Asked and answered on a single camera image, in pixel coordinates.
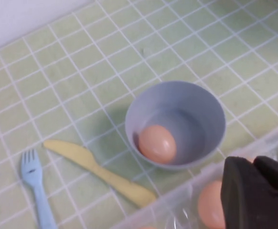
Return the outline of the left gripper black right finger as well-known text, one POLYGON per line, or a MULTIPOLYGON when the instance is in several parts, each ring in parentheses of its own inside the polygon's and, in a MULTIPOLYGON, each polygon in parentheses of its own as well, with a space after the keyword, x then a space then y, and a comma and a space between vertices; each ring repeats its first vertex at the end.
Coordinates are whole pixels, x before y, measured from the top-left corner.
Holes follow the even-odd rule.
POLYGON ((268 183, 278 191, 278 161, 267 156, 257 156, 253 165, 268 183))

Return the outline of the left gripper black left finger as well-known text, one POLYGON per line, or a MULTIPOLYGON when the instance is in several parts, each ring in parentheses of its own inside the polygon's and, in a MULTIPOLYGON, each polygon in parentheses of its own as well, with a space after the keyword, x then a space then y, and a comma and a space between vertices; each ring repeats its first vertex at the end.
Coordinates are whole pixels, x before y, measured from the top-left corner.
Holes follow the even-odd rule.
POLYGON ((243 157, 225 159, 221 202, 227 229, 278 229, 278 191, 243 157))

